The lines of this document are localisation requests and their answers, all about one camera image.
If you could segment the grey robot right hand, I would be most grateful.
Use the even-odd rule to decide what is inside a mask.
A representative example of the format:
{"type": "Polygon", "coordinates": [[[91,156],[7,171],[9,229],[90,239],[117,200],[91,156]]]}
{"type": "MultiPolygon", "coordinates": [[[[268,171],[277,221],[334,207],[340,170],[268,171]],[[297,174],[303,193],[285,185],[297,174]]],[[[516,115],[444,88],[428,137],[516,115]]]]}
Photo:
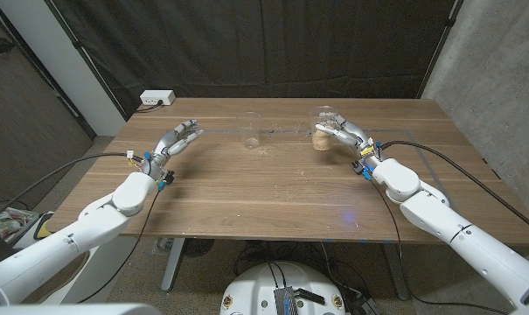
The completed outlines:
{"type": "Polygon", "coordinates": [[[320,112],[315,127],[350,148],[357,154],[358,161],[364,167],[375,168],[381,163],[381,157],[375,152],[373,140],[360,127],[347,121],[339,113],[320,112]]]}

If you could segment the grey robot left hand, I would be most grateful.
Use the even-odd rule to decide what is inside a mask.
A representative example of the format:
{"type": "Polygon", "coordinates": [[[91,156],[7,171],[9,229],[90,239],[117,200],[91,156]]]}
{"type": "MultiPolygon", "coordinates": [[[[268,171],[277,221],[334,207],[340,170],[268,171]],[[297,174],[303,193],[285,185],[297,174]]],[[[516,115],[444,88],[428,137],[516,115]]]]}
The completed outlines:
{"type": "Polygon", "coordinates": [[[154,180],[163,178],[167,172],[165,166],[169,159],[184,151],[203,132],[198,128],[196,119],[182,122],[175,129],[166,132],[151,153],[142,161],[142,173],[154,180]]]}

